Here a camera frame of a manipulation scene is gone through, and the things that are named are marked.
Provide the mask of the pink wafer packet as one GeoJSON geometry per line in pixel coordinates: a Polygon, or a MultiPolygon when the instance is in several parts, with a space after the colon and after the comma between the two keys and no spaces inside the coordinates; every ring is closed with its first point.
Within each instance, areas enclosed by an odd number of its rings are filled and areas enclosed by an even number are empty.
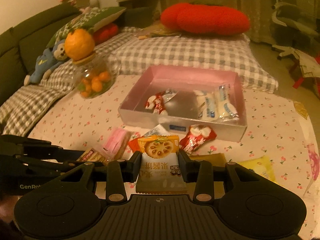
{"type": "Polygon", "coordinates": [[[103,144],[102,154],[107,159],[121,159],[127,143],[131,137],[131,133],[123,128],[114,128],[107,141],[103,144]]]}

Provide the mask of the red white snack packet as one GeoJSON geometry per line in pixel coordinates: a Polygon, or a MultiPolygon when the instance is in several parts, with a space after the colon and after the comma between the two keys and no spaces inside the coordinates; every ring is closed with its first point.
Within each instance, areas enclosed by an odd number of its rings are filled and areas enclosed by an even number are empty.
{"type": "Polygon", "coordinates": [[[163,95],[164,92],[159,92],[150,96],[144,105],[145,109],[153,110],[153,114],[168,115],[168,112],[165,108],[163,95]]]}
{"type": "Polygon", "coordinates": [[[194,151],[200,148],[205,142],[215,140],[217,134],[215,131],[206,125],[191,125],[188,133],[180,140],[180,149],[191,155],[194,151]]]}

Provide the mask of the orange lemon biscuit packet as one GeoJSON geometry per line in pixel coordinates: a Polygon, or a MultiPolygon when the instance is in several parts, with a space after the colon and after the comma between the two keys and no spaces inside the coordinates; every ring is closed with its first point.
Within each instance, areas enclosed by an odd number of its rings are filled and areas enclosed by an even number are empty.
{"type": "Polygon", "coordinates": [[[152,135],[138,139],[142,152],[136,192],[143,194],[184,194],[187,192],[179,163],[179,137],[152,135]]]}

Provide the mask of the yellow biscuit packet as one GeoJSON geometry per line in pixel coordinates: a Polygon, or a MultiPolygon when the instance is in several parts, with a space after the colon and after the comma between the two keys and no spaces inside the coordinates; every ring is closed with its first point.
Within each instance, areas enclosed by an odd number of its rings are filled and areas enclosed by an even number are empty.
{"type": "Polygon", "coordinates": [[[238,164],[249,170],[252,170],[256,174],[270,181],[273,181],[273,182],[276,181],[274,170],[268,156],[264,155],[260,158],[241,161],[241,162],[238,162],[238,164]]]}

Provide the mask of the white blue snack bar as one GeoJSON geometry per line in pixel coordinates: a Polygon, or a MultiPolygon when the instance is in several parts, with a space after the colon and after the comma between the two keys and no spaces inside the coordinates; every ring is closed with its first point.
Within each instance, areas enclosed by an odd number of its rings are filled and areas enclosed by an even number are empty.
{"type": "Polygon", "coordinates": [[[228,94],[228,86],[220,85],[217,90],[217,107],[219,118],[222,121],[239,120],[236,107],[230,102],[228,94]]]}
{"type": "Polygon", "coordinates": [[[197,100],[198,118],[200,120],[214,121],[219,118],[213,92],[195,90],[197,100]]]}

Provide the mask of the brown gold snack packet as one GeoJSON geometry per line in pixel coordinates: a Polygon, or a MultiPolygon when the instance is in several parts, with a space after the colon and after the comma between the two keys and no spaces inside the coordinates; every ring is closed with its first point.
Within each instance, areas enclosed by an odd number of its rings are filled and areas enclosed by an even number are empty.
{"type": "Polygon", "coordinates": [[[194,161],[208,161],[213,166],[217,167],[225,167],[225,164],[227,163],[225,155],[223,153],[208,155],[191,155],[189,158],[194,161]]]}

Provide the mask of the white yellow snack packet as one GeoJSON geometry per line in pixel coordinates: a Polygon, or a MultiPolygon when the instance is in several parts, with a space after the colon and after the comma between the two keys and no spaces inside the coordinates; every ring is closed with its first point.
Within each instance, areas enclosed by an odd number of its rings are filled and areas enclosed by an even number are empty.
{"type": "Polygon", "coordinates": [[[80,157],[76,160],[77,162],[100,162],[104,166],[107,166],[109,163],[109,160],[102,155],[100,152],[97,150],[90,148],[86,150],[80,157]]]}

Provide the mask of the silver pink snack box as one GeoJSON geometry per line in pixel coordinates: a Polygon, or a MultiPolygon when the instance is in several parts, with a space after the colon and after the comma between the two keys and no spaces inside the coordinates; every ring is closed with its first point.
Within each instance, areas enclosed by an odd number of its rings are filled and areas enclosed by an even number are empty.
{"type": "Polygon", "coordinates": [[[207,125],[219,140],[239,142],[247,128],[246,109],[242,85],[236,72],[190,68],[181,66],[150,66],[132,87],[121,106],[119,114],[124,124],[151,129],[161,124],[172,133],[187,133],[193,124],[207,125]],[[198,118],[195,90],[215,92],[219,86],[228,85],[229,99],[236,108],[236,121],[201,120],[198,118]],[[172,89],[176,95],[165,107],[167,114],[155,114],[145,109],[148,98],[172,89]]]}

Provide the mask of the silver wrapped chocolate candy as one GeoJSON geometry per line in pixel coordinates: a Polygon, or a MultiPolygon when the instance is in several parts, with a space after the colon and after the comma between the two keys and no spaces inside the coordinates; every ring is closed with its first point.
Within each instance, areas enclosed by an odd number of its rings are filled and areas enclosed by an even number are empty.
{"type": "Polygon", "coordinates": [[[177,94],[176,90],[166,89],[165,91],[162,92],[163,102],[164,103],[169,102],[176,94],[177,94]]]}

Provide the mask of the cherry print tablecloth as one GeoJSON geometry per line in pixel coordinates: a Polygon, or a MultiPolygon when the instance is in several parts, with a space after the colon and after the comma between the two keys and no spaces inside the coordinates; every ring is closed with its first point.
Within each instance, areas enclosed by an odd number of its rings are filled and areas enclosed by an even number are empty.
{"type": "MultiPolygon", "coordinates": [[[[137,80],[136,75],[120,75],[109,91],[93,99],[70,92],[36,124],[30,137],[73,150],[104,144],[115,128],[125,127],[118,108],[137,80]]],[[[306,203],[307,217],[299,234],[310,239],[319,234],[318,147],[311,121],[301,116],[293,101],[280,96],[245,89],[244,98],[247,129],[242,140],[214,140],[198,153],[222,153],[234,162],[268,157],[276,182],[306,203]]]]}

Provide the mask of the glass jar with kumquats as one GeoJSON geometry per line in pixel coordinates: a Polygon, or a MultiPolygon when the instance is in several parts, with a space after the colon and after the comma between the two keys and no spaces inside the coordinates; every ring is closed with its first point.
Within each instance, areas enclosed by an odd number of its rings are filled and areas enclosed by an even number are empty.
{"type": "Polygon", "coordinates": [[[116,72],[95,51],[79,61],[73,61],[73,84],[80,96],[92,99],[108,91],[116,80],[116,72]]]}

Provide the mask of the blue monkey plush toy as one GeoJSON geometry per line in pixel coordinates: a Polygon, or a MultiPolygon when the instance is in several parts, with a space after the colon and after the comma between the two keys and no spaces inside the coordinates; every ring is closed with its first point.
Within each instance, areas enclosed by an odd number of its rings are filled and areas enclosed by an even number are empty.
{"type": "Polygon", "coordinates": [[[48,79],[52,72],[67,60],[65,40],[57,42],[52,49],[46,48],[37,58],[33,74],[25,77],[24,85],[39,84],[42,80],[48,79]]]}

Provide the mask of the grey checkered blanket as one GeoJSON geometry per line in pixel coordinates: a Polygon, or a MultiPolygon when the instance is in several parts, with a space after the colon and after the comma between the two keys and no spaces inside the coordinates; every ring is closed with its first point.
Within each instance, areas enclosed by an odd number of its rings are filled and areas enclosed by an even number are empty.
{"type": "MultiPolygon", "coordinates": [[[[274,93],[278,81],[263,70],[253,56],[249,38],[167,36],[139,40],[137,29],[126,27],[109,41],[97,46],[97,54],[116,74],[140,75],[149,66],[173,65],[236,72],[246,88],[274,93]]],[[[26,136],[51,105],[72,89],[75,67],[61,64],[39,85],[15,88],[1,103],[1,133],[26,136]]]]}

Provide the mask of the large orange fruit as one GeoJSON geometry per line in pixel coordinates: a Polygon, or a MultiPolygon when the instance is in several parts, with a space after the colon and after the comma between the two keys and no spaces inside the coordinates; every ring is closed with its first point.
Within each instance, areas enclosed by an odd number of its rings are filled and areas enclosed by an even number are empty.
{"type": "Polygon", "coordinates": [[[75,29],[66,37],[65,52],[74,61],[88,57],[94,48],[93,36],[85,29],[75,29]]]}

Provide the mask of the red plastic chair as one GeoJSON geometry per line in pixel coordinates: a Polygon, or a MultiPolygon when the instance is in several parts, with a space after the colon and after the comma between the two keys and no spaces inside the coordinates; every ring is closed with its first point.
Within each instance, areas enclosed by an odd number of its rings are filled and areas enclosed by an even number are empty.
{"type": "MultiPolygon", "coordinates": [[[[314,57],[314,58],[315,58],[315,60],[317,61],[317,63],[319,64],[319,56],[314,57]]],[[[299,61],[298,61],[297,59],[294,59],[293,62],[294,62],[294,64],[293,64],[293,66],[291,67],[290,72],[293,72],[297,67],[300,68],[300,66],[299,66],[299,61]]],[[[316,88],[319,89],[319,83],[318,83],[318,82],[319,82],[319,78],[318,78],[318,77],[317,77],[317,78],[314,78],[314,77],[303,77],[303,76],[302,76],[302,72],[301,72],[301,76],[298,78],[297,81],[295,81],[295,83],[293,84],[292,87],[295,88],[295,89],[297,89],[297,88],[303,83],[303,81],[304,81],[305,79],[314,79],[316,88]]]]}

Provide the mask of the small red knitted cushion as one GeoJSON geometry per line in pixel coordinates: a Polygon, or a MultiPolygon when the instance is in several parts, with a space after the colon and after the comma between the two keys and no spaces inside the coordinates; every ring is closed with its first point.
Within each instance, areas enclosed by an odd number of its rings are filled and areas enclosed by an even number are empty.
{"type": "Polygon", "coordinates": [[[107,40],[111,39],[115,35],[117,35],[119,28],[116,24],[110,23],[105,25],[104,27],[100,28],[93,34],[93,39],[96,45],[106,42],[107,40]]]}

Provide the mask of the yellow plastic wrapper on blanket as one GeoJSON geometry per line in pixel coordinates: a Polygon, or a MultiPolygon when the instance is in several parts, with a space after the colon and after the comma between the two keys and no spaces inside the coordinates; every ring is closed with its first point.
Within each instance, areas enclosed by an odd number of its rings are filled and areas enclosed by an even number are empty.
{"type": "Polygon", "coordinates": [[[168,29],[159,21],[153,23],[152,25],[136,33],[136,37],[139,40],[144,40],[144,39],[153,38],[153,37],[172,37],[172,36],[181,36],[181,35],[182,33],[168,29]]]}

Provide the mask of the newspaper on chair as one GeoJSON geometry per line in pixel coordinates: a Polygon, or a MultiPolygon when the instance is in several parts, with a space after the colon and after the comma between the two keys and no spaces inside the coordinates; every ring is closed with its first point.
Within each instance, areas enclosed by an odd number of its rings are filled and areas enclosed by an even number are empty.
{"type": "Polygon", "coordinates": [[[303,77],[320,78],[319,64],[314,57],[311,57],[310,55],[298,49],[295,49],[294,55],[299,61],[299,66],[303,77]]]}

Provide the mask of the red tomato cushion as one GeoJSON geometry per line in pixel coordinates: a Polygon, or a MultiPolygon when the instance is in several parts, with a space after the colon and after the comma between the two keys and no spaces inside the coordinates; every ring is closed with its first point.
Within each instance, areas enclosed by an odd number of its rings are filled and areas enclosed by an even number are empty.
{"type": "Polygon", "coordinates": [[[243,12],[218,5],[178,3],[161,13],[160,22],[170,30],[192,34],[232,36],[250,29],[243,12]]]}

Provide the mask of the green snowflake pillow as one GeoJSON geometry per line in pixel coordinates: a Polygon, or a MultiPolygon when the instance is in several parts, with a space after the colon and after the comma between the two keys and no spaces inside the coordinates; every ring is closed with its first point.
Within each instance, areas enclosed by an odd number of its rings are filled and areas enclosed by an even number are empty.
{"type": "Polygon", "coordinates": [[[65,39],[69,32],[75,29],[86,29],[95,32],[114,22],[126,11],[125,7],[91,8],[61,27],[50,39],[47,48],[53,48],[57,42],[65,39]]]}

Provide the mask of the white office chair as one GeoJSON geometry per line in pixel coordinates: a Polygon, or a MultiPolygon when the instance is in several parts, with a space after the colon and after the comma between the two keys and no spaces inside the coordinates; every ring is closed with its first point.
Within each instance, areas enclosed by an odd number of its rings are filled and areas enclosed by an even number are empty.
{"type": "Polygon", "coordinates": [[[272,22],[293,32],[291,47],[296,46],[298,34],[319,39],[319,18],[298,6],[297,0],[274,0],[272,10],[272,22]]]}

